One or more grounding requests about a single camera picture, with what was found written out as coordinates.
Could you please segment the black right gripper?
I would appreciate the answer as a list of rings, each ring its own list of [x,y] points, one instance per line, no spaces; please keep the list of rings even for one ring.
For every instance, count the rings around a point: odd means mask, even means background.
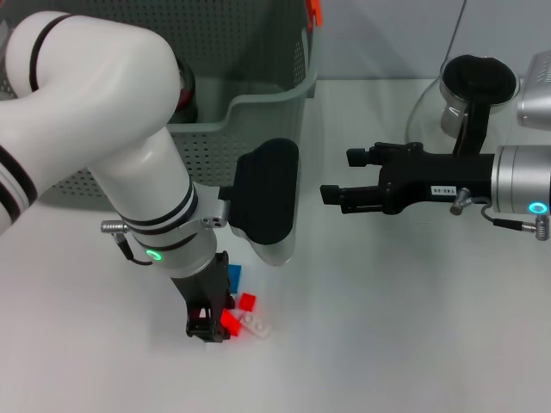
[[[343,214],[399,214],[420,202],[453,202],[461,189],[474,198],[491,197],[493,154],[456,157],[433,154],[419,142],[377,142],[369,149],[346,151],[350,167],[381,166],[378,187],[340,188],[321,185],[322,201],[339,206]]]

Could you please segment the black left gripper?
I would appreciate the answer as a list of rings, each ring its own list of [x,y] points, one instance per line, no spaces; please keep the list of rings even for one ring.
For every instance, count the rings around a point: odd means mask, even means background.
[[[186,334],[204,342],[223,342],[232,336],[229,310],[235,308],[230,293],[229,255],[216,253],[200,272],[185,278],[172,278],[188,308]],[[212,319],[211,311],[221,310]]]

